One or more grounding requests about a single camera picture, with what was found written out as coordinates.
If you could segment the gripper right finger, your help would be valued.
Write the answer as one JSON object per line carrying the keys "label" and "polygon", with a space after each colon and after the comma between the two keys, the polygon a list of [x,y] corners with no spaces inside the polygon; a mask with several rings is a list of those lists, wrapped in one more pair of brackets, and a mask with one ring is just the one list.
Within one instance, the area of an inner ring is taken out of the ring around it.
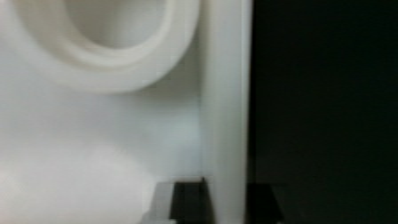
{"label": "gripper right finger", "polygon": [[285,215],[269,184],[251,183],[247,188],[247,224],[281,224]]}

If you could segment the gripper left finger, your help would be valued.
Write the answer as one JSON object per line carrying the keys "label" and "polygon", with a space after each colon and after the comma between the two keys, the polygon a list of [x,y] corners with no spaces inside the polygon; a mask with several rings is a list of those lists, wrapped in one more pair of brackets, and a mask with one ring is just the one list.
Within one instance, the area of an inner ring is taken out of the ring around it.
{"label": "gripper left finger", "polygon": [[206,183],[160,183],[141,224],[210,224]]}

